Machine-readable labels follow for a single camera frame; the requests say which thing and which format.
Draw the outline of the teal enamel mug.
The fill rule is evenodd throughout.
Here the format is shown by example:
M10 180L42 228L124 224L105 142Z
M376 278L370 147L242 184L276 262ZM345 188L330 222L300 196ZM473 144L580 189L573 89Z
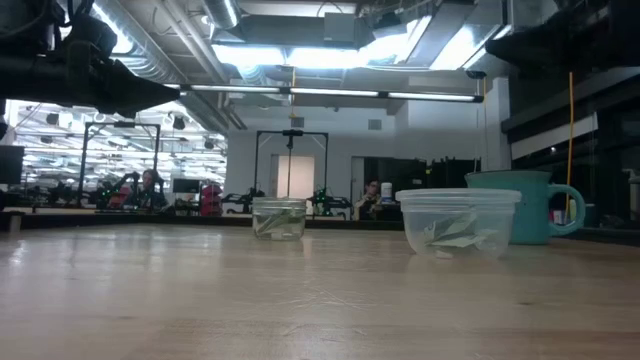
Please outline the teal enamel mug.
M551 237L571 234L584 226L586 203L570 185L552 184L552 174L537 170L496 170L465 176L469 188L513 190L521 194L516 204L510 243L546 245ZM565 194L576 203L576 216L567 225L558 225L549 217L549 203L556 194Z

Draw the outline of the long LED light bar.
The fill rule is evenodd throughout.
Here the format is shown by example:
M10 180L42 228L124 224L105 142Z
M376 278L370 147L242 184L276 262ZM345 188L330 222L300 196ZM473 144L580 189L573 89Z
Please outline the long LED light bar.
M166 87L178 89L181 92L205 91L225 92L261 95L312 95L312 96L336 96L352 98L375 98L391 100L434 101L452 103L481 103L484 97L481 95L465 95L452 93L430 92L399 92L380 90L352 90L331 88L308 88L289 86L240 86L240 85L198 85L198 84L166 84Z

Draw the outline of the silver ventilation duct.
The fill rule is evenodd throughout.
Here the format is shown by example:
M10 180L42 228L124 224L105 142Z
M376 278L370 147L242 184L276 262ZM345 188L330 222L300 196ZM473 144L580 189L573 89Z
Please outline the silver ventilation duct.
M204 10L218 29L232 29L241 19L241 14L236 0L202 0Z

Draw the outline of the green white sweetener packet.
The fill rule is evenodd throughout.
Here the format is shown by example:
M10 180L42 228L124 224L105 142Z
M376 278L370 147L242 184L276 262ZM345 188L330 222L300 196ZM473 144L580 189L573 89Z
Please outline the green white sweetener packet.
M450 219L447 229L441 234L442 238L483 236L488 235L487 229L481 229L478 225L478 216L475 213L459 214Z
M429 246L431 243L437 241L449 229L451 224L451 219L443 219L434 221L430 225L427 225L423 230L424 244Z
M277 227L302 226L305 222L306 211L299 209L282 209L277 217Z
M482 237L482 236L458 237L458 238L434 241L431 243L431 245L440 246L440 247L465 248L471 245L475 245L477 243L481 243L485 240L486 240L486 237Z
M258 214L255 216L256 221L254 230L257 236L263 236L272 229L286 224L290 215L288 211L279 211L269 214Z

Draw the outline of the black monitor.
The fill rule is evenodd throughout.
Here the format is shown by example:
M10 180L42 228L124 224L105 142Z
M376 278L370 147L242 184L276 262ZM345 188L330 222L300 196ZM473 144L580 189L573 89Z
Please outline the black monitor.
M201 182L197 179L176 178L172 180L172 192L176 194L199 194Z
M24 154L22 146L0 145L0 184L21 182Z

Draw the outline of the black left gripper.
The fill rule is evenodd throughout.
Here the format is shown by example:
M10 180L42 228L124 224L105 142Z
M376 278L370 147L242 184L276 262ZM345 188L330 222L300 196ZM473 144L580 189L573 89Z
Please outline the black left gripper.
M117 35L98 19L75 19L64 39L66 106L91 106L134 118L142 110L179 99L179 90L134 75L109 59Z

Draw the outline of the clear plastic deli container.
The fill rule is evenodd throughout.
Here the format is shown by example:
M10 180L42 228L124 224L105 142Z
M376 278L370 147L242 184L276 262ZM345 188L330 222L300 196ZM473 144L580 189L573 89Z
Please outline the clear plastic deli container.
M439 188L399 191L396 199L400 203L406 238L415 253L440 259L498 258L509 245L521 194L513 190ZM427 225L466 213L475 213L479 227L488 230L485 241L465 248L424 244L423 230Z

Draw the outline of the small clear glass jar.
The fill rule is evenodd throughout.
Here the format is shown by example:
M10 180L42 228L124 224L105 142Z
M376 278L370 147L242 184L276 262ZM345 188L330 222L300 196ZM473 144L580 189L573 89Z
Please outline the small clear glass jar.
M299 210L307 210L306 200L305 199L295 199L295 198L268 198L268 197L260 197L255 198L253 201L252 207L252 228L254 235L260 240L270 240L270 241L297 241L300 240L304 234L305 222L302 226L280 226L272 229L267 234L263 236L257 236L254 230L256 221L254 220L255 216L258 214L269 214L274 212L279 212L282 209L299 209Z

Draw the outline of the red equipment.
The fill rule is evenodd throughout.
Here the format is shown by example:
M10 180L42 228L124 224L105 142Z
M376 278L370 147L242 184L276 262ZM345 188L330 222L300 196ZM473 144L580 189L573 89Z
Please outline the red equipment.
M204 217L221 216L222 189L217 184L205 185L200 191L200 215Z

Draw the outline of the person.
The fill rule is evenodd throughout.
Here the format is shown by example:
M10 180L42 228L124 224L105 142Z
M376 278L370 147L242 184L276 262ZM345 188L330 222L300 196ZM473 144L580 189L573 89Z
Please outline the person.
M156 170L145 170L142 174L142 188L136 194L130 193L125 204L139 209L161 211L168 205L163 190L156 190L156 186L162 184L163 180Z
M372 221L376 219L376 212L381 203L379 194L380 182L377 179L365 184L364 195L354 205L354 219L356 221Z

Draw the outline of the grey ceiling unit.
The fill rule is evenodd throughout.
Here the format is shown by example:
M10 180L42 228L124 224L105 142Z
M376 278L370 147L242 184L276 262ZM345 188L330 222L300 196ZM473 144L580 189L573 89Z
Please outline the grey ceiling unit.
M324 45L343 49L360 49L375 40L366 21L353 14L324 14Z

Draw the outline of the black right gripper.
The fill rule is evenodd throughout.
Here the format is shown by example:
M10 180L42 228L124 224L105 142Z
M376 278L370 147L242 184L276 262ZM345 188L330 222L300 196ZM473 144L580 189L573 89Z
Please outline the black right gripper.
M566 0L569 23L546 22L489 40L485 49L511 65L612 68L611 0Z

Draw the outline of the black gantry frame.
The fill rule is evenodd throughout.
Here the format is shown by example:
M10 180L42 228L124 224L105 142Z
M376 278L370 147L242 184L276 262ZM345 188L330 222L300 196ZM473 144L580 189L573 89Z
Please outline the black gantry frame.
M82 208L82 198L81 196L84 193L84 180L85 180L85 171L86 171L86 158L88 151L88 143L89 143L89 133L93 126L99 127L114 127L114 128L154 128L156 130L156 135L152 137L155 141L154 145L154 157L153 157L153 170L157 170L158 160L159 160L159 147L160 147L160 137L161 137L161 125L159 124L144 124L144 123L136 123L136 122L127 122L127 121L111 121L111 122L103 122L98 123L95 121L86 122L85 130L83 134L83 146L81 150L81 165L80 165L80 174L79 174L79 183L77 188L77 197L76 197L76 208Z
M296 137L314 137L314 136L322 136L324 138L324 144L321 147L324 150L324 173L323 173L323 184L321 185L321 190L327 189L327 181L328 181L328 158L329 158L329 139L330 136L327 132L309 132L303 131L300 129L285 129L280 131L275 130L257 130L255 135L255 145L254 145L254 173L253 173L253 184L252 188L254 190L257 189L258 185L258 170L259 170L259 157L261 150L261 136L263 134L269 135L281 135L287 139L286 147L289 150L288 156L292 156L292 151L294 149L294 139Z

